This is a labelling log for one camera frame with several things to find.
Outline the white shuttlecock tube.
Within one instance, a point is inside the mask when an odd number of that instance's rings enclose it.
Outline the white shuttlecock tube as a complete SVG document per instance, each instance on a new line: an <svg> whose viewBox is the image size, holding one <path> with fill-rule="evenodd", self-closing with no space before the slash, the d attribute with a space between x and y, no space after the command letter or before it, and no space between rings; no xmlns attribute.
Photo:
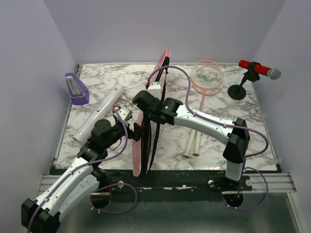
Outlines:
<svg viewBox="0 0 311 233"><path fill-rule="evenodd" d="M111 110L113 105L116 104L117 100L124 92L124 87L116 83L113 88L105 95L103 100L97 106L97 108L89 115L84 121L81 127L72 136L75 141L80 144L84 144L91 135L91 131L98 120L103 119L106 114Z"/></svg>

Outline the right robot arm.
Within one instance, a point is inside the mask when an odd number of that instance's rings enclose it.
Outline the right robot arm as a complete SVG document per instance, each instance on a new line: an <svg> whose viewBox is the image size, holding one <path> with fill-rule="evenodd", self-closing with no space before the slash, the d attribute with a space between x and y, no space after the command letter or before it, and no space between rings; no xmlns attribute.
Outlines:
<svg viewBox="0 0 311 233"><path fill-rule="evenodd" d="M212 118L208 121L209 115L189 110L185 104L173 98L161 101L146 90L136 94L132 103L155 123L187 127L223 143L223 157L227 160L224 186L235 190L241 185L242 167L250 141L244 119L236 119L232 127L228 120Z"/></svg>

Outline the pink badminton racket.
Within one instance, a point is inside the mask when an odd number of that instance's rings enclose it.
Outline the pink badminton racket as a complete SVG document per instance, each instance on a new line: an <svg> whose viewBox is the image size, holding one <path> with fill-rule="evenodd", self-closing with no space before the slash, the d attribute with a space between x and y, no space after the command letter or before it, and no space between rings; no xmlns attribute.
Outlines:
<svg viewBox="0 0 311 233"><path fill-rule="evenodd" d="M202 95L199 111L202 111L206 96L220 93L224 86L223 75L220 66L211 60L197 62L190 72L192 87ZM183 156L189 158L192 153L199 156L201 133L192 130L186 144Z"/></svg>

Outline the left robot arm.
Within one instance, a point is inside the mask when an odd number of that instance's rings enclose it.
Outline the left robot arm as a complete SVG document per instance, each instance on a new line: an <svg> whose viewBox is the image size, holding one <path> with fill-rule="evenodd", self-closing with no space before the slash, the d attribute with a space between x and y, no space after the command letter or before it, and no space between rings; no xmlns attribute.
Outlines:
<svg viewBox="0 0 311 233"><path fill-rule="evenodd" d="M104 202L92 208L102 212L111 200L108 174L99 168L99 164L108 161L107 150L123 137L138 141L145 128L134 124L131 130L122 120L111 125L102 119L95 123L90 138L81 147L78 156L69 168L35 200L26 199L21 206L21 224L29 233L55 233L68 211L92 192L105 192Z"/></svg>

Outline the pink racket bag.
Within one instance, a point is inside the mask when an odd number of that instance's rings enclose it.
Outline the pink racket bag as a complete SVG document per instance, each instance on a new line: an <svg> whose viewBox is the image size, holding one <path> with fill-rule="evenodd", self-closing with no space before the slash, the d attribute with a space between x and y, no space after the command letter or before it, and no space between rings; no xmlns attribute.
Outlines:
<svg viewBox="0 0 311 233"><path fill-rule="evenodd" d="M160 68L170 64L170 55L170 49L166 49L162 53L145 86L146 91L160 100L165 99L166 83L161 86L159 81L162 73L168 72L167 70L161 70ZM138 141L132 142L133 175L135 177L140 177L147 174L153 165L160 134L160 124L152 122L152 116L149 113L144 113L142 111L139 112L136 123L140 126L143 132Z"/></svg>

